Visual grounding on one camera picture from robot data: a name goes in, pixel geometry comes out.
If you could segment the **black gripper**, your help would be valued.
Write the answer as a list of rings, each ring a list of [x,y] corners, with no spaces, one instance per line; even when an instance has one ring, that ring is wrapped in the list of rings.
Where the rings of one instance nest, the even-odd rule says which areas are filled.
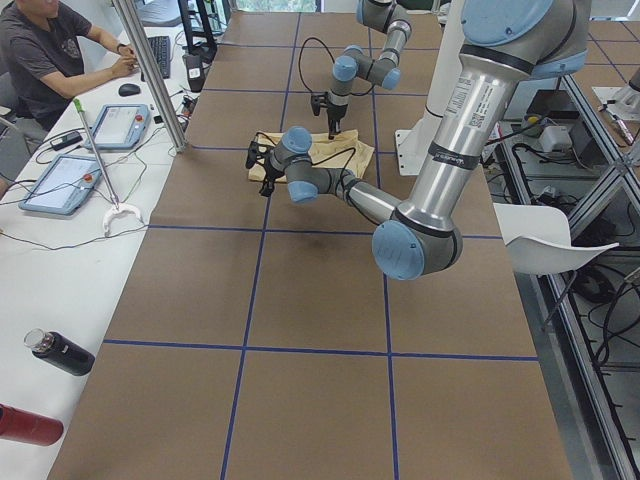
[[[310,105],[314,116],[319,116],[322,109],[326,110],[328,123],[328,139],[333,140],[341,132],[341,120],[348,108],[348,96],[338,95],[332,91],[322,94],[312,93]]]
[[[270,198],[278,179],[284,172],[273,164],[275,147],[259,142],[251,142],[247,149],[245,168],[250,181],[261,181],[260,195]]]

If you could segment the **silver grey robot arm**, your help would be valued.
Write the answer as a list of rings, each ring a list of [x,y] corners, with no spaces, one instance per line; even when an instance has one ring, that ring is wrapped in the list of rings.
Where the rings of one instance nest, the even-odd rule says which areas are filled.
[[[587,56],[587,1],[466,1],[456,25],[463,40],[461,72],[442,120],[424,152],[409,197],[400,200],[349,169],[311,160],[310,133],[287,130],[274,145],[252,142],[248,166],[264,172],[261,194],[285,178],[291,200],[307,203],[332,194],[376,224],[372,252],[397,280],[413,280],[452,266],[463,240],[452,214],[496,122],[517,85],[578,71]]]
[[[385,42],[377,58],[371,57],[358,45],[347,46],[333,61],[331,83],[324,93],[311,95],[313,114],[326,110],[328,138],[341,132],[341,120],[346,116],[356,78],[372,87],[386,90],[396,88],[401,78],[401,53],[412,35],[411,19],[406,1],[359,1],[357,21],[385,35]]]

